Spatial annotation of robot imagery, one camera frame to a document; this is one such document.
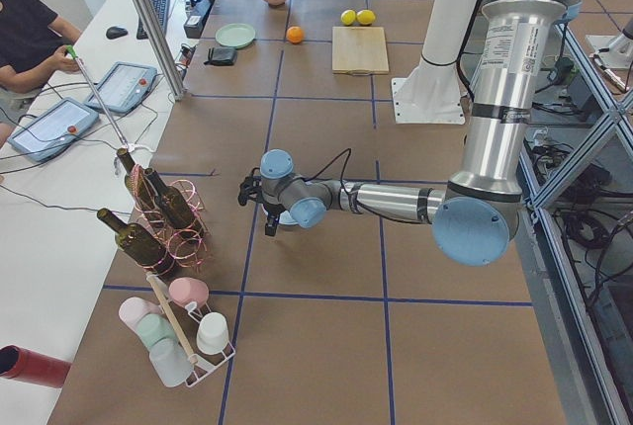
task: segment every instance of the wine bottle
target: wine bottle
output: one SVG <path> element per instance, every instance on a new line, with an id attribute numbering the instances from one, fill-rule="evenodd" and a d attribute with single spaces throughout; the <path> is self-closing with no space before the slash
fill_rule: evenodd
<path id="1" fill-rule="evenodd" d="M 167 223 L 180 231 L 181 237 L 192 239 L 205 235 L 205 228 L 177 188 L 167 186 L 153 168 L 145 168 L 145 177 L 156 192 L 156 206 L 165 216 Z"/>
<path id="2" fill-rule="evenodd" d="M 125 223 L 106 208 L 97 211 L 97 218 L 116 232 L 115 242 L 119 248 L 146 271 L 170 278 L 180 267 L 167 249 L 142 225 Z"/>
<path id="3" fill-rule="evenodd" d="M 143 212 L 147 222 L 154 230 L 159 231 L 165 225 L 162 215 L 158 211 L 156 204 L 154 203 L 154 193 L 149 186 L 149 183 L 145 179 L 142 168 L 138 171 L 138 179 L 136 180 L 136 191 L 132 185 L 132 170 L 136 166 L 135 161 L 126 148 L 119 148 L 117 150 L 117 157 L 121 160 L 121 164 L 126 169 L 126 177 L 124 182 L 126 188 L 136 201 L 137 207 Z"/>

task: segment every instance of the red cylinder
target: red cylinder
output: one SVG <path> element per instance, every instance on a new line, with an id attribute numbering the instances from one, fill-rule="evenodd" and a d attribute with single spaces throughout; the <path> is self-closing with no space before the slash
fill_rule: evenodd
<path id="1" fill-rule="evenodd" d="M 70 363 L 18 346 L 0 349 L 0 378 L 48 387 L 63 386 Z"/>

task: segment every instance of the wooden cutting board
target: wooden cutting board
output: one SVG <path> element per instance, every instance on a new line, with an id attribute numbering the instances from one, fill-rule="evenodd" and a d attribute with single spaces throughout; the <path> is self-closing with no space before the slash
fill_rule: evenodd
<path id="1" fill-rule="evenodd" d="M 382 27 L 332 27 L 332 72 L 387 74 L 387 44 Z"/>

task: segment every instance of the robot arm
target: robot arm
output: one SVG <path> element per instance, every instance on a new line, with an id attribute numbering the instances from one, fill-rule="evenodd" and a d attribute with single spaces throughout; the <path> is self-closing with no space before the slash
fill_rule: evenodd
<path id="1" fill-rule="evenodd" d="M 489 29 L 472 117 L 461 169 L 446 192 L 335 180 L 308 184 L 288 153 L 272 150 L 262 158 L 261 177 L 242 184 L 240 203 L 257 193 L 250 199 L 268 210 L 267 233 L 274 233 L 275 216 L 284 210 L 301 227 L 315 225 L 329 209 L 432 223 L 450 258 L 467 265 L 493 262 L 518 229 L 522 191 L 516 169 L 550 27 L 573 18 L 579 7 L 580 0 L 483 1 Z"/>

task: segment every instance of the black mouse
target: black mouse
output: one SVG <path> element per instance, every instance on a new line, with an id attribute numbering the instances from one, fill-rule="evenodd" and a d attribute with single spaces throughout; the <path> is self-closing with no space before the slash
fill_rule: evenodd
<path id="1" fill-rule="evenodd" d="M 106 38 L 108 40 L 114 40 L 116 38 L 124 37 L 128 34 L 128 30 L 122 27 L 110 27 L 106 30 Z"/>

